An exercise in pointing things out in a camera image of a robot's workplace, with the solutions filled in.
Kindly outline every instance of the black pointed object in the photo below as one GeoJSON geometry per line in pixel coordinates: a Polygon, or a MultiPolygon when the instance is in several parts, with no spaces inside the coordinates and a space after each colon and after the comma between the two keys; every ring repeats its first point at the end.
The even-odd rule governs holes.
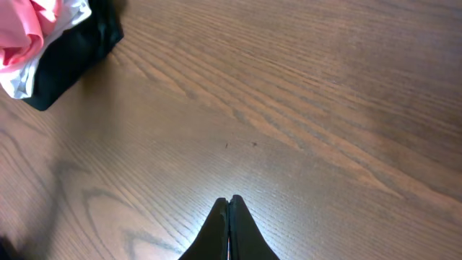
{"type": "Polygon", "coordinates": [[[261,235],[243,198],[234,195],[230,203],[224,198],[215,201],[199,234],[180,260],[225,260],[228,241],[231,260],[279,259],[261,235]]]}
{"type": "Polygon", "coordinates": [[[90,67],[103,60],[123,37],[111,0],[89,0],[92,14],[52,42],[39,60],[32,97],[23,99],[39,111],[48,109],[90,67]]]}

